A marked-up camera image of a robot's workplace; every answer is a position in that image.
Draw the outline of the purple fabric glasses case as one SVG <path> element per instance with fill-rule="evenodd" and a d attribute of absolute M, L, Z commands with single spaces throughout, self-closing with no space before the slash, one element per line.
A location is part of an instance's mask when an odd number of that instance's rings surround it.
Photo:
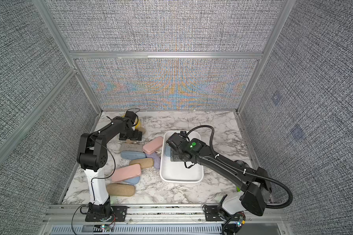
<path fill-rule="evenodd" d="M 152 154 L 146 153 L 146 157 L 153 159 L 154 168 L 155 168 L 155 169 L 157 169 L 157 170 L 160 169 L 161 158 L 160 158 L 160 156 L 159 156 L 156 152 L 154 152 L 154 153 L 152 153 Z"/>

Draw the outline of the tan fabric glasses case front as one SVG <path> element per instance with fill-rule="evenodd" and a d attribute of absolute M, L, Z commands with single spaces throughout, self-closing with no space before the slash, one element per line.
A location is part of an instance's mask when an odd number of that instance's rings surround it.
<path fill-rule="evenodd" d="M 110 196 L 131 197 L 135 195 L 135 186 L 127 184 L 109 184 L 106 187 Z"/>

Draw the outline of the light blue glasses case back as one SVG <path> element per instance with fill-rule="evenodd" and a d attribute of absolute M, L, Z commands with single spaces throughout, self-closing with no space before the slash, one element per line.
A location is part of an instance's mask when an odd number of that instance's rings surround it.
<path fill-rule="evenodd" d="M 171 148 L 168 145 L 165 146 L 164 156 L 169 158 L 171 157 Z"/>

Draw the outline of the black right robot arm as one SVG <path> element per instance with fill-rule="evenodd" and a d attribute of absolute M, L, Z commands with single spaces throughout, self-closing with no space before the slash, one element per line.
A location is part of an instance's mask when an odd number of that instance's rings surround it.
<path fill-rule="evenodd" d="M 234 183 L 243 192 L 239 198 L 243 208 L 254 215 L 263 215 L 272 190 L 270 183 L 262 175 L 258 176 L 256 170 L 212 151 L 201 140 L 188 141 L 180 133 L 174 133 L 166 144 L 181 160 L 205 166 Z"/>

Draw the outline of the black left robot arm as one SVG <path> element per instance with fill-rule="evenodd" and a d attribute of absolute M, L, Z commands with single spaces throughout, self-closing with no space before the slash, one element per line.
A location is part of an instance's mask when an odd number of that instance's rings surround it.
<path fill-rule="evenodd" d="M 127 110 L 123 117 L 117 116 L 109 120 L 110 123 L 100 130 L 81 135 L 76 159 L 87 177 L 90 203 L 98 206 L 110 201 L 105 183 L 108 177 L 103 171 L 108 159 L 113 158 L 107 143 L 116 136 L 121 141 L 142 140 L 142 132 L 135 129 L 139 122 L 136 112 Z"/>

